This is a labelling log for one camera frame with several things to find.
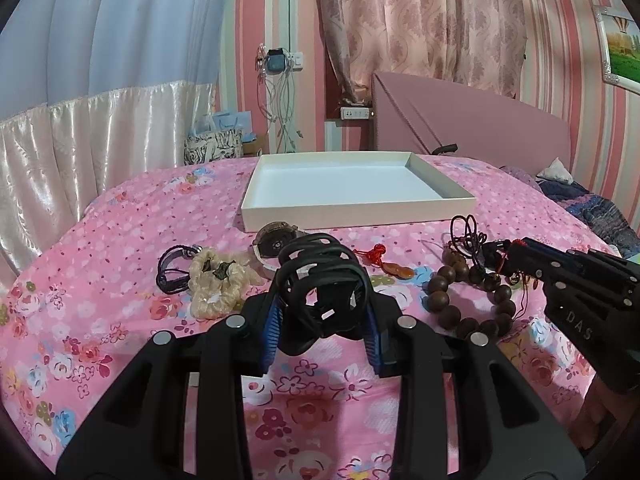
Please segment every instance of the picture frame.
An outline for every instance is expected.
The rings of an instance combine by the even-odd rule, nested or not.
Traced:
[[[640,94],[640,28],[624,10],[593,8],[605,83]]]

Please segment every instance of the pink patterned curtain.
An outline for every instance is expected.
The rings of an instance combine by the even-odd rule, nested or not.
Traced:
[[[321,0],[326,47],[344,98],[370,100],[375,70],[514,96],[526,30],[522,0]]]

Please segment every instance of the open shallow box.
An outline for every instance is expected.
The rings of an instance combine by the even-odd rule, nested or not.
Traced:
[[[242,201],[246,232],[270,222],[300,229],[449,220],[476,199],[409,152],[263,155]]]

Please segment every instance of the beige scrunchie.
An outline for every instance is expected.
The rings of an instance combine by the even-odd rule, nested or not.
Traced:
[[[202,270],[207,260],[211,270]],[[223,262],[235,262],[227,269],[228,278],[217,279],[214,271]],[[197,319],[217,319],[244,304],[242,294],[251,285],[261,285],[262,278],[249,266],[246,254],[217,254],[204,248],[193,257],[189,267],[192,292],[191,315]]]

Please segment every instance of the pink headboard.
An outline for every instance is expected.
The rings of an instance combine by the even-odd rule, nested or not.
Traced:
[[[439,79],[373,75],[374,148],[427,153],[456,143],[455,156],[535,175],[556,157],[570,166],[569,125],[520,101]]]

